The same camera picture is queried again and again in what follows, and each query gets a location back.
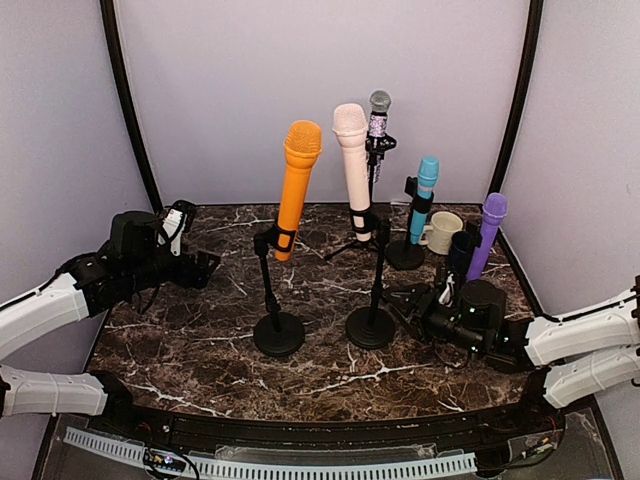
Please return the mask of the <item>pink microphone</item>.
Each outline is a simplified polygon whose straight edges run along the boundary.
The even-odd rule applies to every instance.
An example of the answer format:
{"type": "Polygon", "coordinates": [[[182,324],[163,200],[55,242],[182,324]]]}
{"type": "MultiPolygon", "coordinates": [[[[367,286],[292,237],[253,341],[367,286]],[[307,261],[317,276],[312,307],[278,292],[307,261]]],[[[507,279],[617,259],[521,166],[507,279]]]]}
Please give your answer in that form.
{"type": "Polygon", "coordinates": [[[365,147],[368,122],[363,108],[356,103],[337,106],[333,113],[332,129],[343,155],[356,239],[360,242],[368,242],[371,239],[371,231],[366,231],[364,215],[369,210],[371,201],[365,147]]]}

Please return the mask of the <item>orange microphone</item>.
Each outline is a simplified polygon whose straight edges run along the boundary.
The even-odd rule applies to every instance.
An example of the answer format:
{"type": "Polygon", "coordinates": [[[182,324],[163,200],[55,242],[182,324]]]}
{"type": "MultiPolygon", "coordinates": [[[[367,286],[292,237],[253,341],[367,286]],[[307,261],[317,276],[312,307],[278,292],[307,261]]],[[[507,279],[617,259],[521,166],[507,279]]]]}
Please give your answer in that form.
{"type": "Polygon", "coordinates": [[[322,130],[314,122],[294,122],[284,141],[285,174],[277,225],[297,234],[312,168],[322,151],[322,130]]]}

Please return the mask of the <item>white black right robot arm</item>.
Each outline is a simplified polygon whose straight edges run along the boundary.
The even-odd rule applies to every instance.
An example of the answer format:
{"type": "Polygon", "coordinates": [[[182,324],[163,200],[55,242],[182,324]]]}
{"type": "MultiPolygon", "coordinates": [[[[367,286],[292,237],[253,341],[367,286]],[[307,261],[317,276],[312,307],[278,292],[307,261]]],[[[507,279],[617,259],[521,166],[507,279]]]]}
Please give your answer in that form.
{"type": "Polygon", "coordinates": [[[556,409],[639,375],[639,288],[562,315],[510,321],[505,291],[485,280],[387,289],[383,300],[415,339],[442,341],[503,373],[529,372],[532,390],[510,413],[521,434],[556,409]]]}

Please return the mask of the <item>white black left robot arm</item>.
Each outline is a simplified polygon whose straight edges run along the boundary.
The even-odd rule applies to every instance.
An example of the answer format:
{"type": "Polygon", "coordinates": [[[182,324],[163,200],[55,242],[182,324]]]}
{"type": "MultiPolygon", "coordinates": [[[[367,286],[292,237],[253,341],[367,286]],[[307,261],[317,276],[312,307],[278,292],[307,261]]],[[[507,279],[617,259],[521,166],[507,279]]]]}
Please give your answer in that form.
{"type": "MultiPolygon", "coordinates": [[[[189,252],[182,237],[197,214],[180,200],[166,215],[127,211],[116,215],[109,239],[96,252],[78,255],[60,266],[44,284],[1,306],[1,356],[66,325],[93,318],[147,289],[165,283],[205,288],[219,256],[189,252]]],[[[1,367],[1,413],[75,413],[100,416],[120,436],[141,427],[140,412],[130,406],[129,391],[105,372],[53,374],[1,367]]]]}

